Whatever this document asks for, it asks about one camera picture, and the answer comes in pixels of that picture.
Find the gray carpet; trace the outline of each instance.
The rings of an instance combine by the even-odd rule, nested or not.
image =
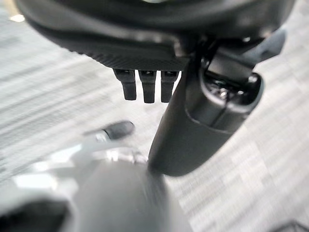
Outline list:
[[[147,154],[166,108],[160,94],[144,104],[138,81],[138,100],[125,101],[111,69],[7,18],[0,3],[0,182],[119,119],[136,124],[126,142]],[[201,168],[168,178],[196,232],[267,232],[293,218],[309,225],[308,0],[285,27],[282,55],[256,68],[267,87],[245,125]]]

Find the blurred object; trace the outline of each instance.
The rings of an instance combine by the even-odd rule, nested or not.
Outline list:
[[[25,20],[25,17],[20,14],[14,0],[4,0],[4,5],[9,12],[10,20],[20,23]]]
[[[0,191],[0,231],[191,232],[163,175],[113,141],[133,129],[110,124],[14,176]]]
[[[309,228],[293,220],[278,227],[277,229],[272,230],[271,232],[309,232]]]

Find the black plastic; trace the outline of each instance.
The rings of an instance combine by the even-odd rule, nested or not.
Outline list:
[[[283,24],[294,2],[17,0],[17,5],[46,38],[108,67],[182,71],[201,38],[265,38]]]
[[[59,232],[70,216],[67,203],[45,199],[20,205],[0,216],[1,232]]]
[[[121,81],[126,100],[136,100],[136,83],[134,70],[114,69],[116,78]]]
[[[248,81],[257,63],[277,56],[285,42],[285,30],[279,29],[264,40],[222,42],[211,59],[208,71],[221,79],[241,85]]]
[[[111,140],[121,139],[128,136],[134,131],[134,124],[130,121],[120,121],[114,124],[108,125],[103,130],[107,133]]]
[[[172,97],[174,83],[177,80],[179,72],[166,71],[161,72],[161,101],[168,103]]]
[[[154,103],[156,71],[139,71],[139,75],[143,86],[144,102]]]
[[[180,176],[202,165],[242,125],[263,91],[260,78],[253,96],[230,101],[209,91],[206,83],[204,70],[196,70],[194,62],[183,72],[154,137],[150,168]]]

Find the floor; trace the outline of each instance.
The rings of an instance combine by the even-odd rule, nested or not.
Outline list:
[[[138,100],[124,101],[111,69],[7,18],[0,2],[0,183],[119,119],[136,124],[126,142],[147,154],[166,108],[159,94],[144,104],[138,82]],[[267,232],[290,219],[309,225],[308,0],[285,27],[283,53],[256,67],[267,87],[245,125],[202,167],[168,178],[195,232]]]

